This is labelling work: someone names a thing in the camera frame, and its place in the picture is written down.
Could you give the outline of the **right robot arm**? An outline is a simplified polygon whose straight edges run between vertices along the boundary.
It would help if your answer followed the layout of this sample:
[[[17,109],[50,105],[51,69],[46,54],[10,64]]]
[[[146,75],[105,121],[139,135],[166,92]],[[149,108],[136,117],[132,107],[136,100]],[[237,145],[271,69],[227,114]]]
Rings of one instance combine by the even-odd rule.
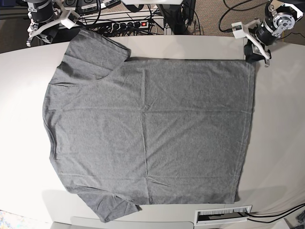
[[[52,27],[54,8],[51,0],[26,0],[25,2],[28,4],[28,17],[30,19],[29,38],[26,45],[30,47],[35,36]]]

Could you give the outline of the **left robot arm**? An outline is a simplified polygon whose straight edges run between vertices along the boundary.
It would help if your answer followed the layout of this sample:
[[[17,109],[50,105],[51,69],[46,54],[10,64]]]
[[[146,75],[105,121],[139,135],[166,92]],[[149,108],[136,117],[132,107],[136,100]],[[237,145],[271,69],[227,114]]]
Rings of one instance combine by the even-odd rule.
[[[244,46],[245,61],[249,63],[271,60],[269,46],[282,38],[284,31],[291,30],[303,17],[303,0],[271,0],[265,6],[265,18],[246,24],[248,35]]]

